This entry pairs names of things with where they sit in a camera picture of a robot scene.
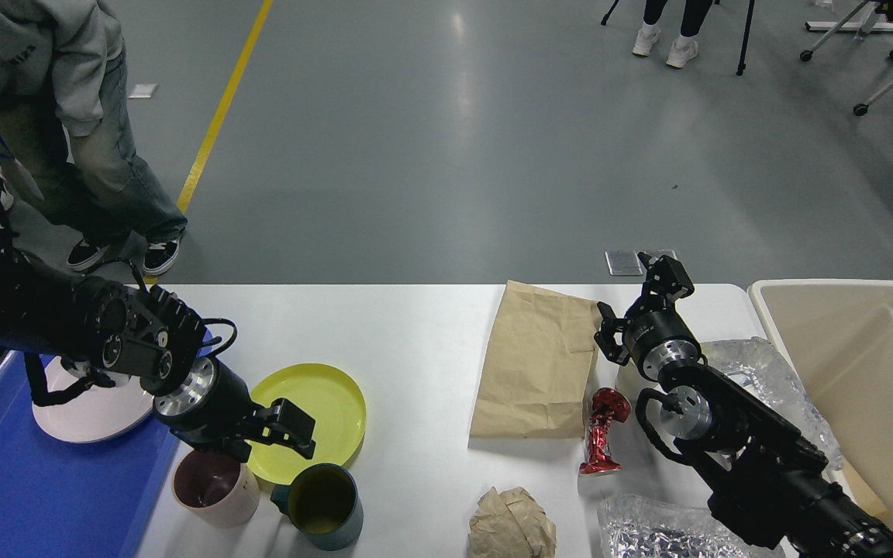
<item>gray floor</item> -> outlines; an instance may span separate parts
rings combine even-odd
[[[259,2],[112,0],[140,154],[177,197]],[[695,282],[893,279],[892,36],[818,38],[805,0],[722,0],[682,71],[629,53],[642,2],[274,3],[164,283],[596,283],[674,248]],[[843,13],[846,4],[837,4]],[[14,209],[61,265],[77,233]],[[142,243],[128,252],[138,257]]]

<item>gray hoodie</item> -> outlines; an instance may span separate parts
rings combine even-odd
[[[50,79],[64,127],[89,134],[102,119],[105,63],[122,47],[104,0],[0,0],[0,99],[35,95]]]

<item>blue tray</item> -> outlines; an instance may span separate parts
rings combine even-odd
[[[10,353],[0,367],[0,556],[133,556],[178,439],[149,416],[111,440],[68,444],[36,426],[31,404],[22,354]]]

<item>black sneaker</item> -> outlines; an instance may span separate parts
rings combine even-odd
[[[160,275],[169,270],[178,258],[178,244],[181,237],[165,240],[162,243],[150,243],[147,254],[143,258],[143,272],[146,275]]]
[[[102,255],[108,249],[109,244],[96,246],[82,238],[82,240],[78,241],[78,244],[74,244],[74,248],[71,248],[71,255],[67,257],[67,265],[74,271],[84,271],[102,259]]]

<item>crumpled brown paper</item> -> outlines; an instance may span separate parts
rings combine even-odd
[[[523,487],[495,487],[471,516],[471,558],[553,558],[557,527]]]

